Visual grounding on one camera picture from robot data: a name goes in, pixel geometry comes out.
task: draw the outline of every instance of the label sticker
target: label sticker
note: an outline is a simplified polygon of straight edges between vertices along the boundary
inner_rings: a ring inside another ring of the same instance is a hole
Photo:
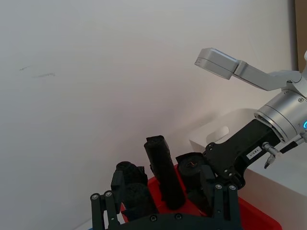
[[[262,148],[260,148],[259,146],[257,148],[255,148],[252,152],[250,152],[247,156],[248,159],[252,159],[253,157],[257,156],[258,153],[260,153],[262,151]]]

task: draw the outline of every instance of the metal bolt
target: metal bolt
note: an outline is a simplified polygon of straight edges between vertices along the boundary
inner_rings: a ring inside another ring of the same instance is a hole
[[[177,214],[175,215],[175,219],[182,219],[182,215],[181,215],[180,213],[177,213]]]
[[[98,198],[98,195],[97,195],[97,194],[92,195],[92,199],[93,199],[93,200],[96,200],[97,198]]]
[[[155,222],[155,221],[157,220],[157,216],[152,215],[152,216],[149,217],[149,220],[150,220],[151,222]]]
[[[229,188],[230,188],[231,190],[236,190],[236,187],[235,187],[234,185],[229,186]]]

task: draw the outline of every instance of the black cylindrical object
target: black cylindrical object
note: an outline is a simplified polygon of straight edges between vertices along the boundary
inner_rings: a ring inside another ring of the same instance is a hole
[[[137,167],[129,161],[123,161],[116,165],[116,171],[123,172],[125,185],[130,183],[142,183],[147,186],[148,178],[142,166]]]
[[[185,203],[185,195],[177,178],[168,145],[163,136],[146,139],[144,147],[150,167],[159,181],[162,199],[169,209],[177,209]]]
[[[126,210],[122,213],[129,221],[158,213],[148,187],[141,183],[126,186],[123,204]]]
[[[201,166],[205,159],[200,152],[190,152],[176,157],[178,162],[177,170],[186,187],[187,193],[201,187]]]

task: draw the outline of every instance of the mark on wall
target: mark on wall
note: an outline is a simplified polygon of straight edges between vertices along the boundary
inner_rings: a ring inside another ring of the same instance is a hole
[[[28,68],[28,67],[30,67],[30,66],[23,67],[23,68],[20,69],[19,71],[23,71],[23,70],[25,70],[25,69]]]
[[[33,78],[43,78],[43,77],[49,77],[49,76],[55,77],[56,74],[55,73],[45,73],[45,74],[42,74],[42,75],[33,76]]]

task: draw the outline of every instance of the white wall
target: white wall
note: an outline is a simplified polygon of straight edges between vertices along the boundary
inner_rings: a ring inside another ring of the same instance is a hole
[[[276,92],[196,66],[216,47],[264,71],[291,69],[287,0],[3,0],[0,7],[0,229],[70,230],[119,161],[173,157],[216,115]]]

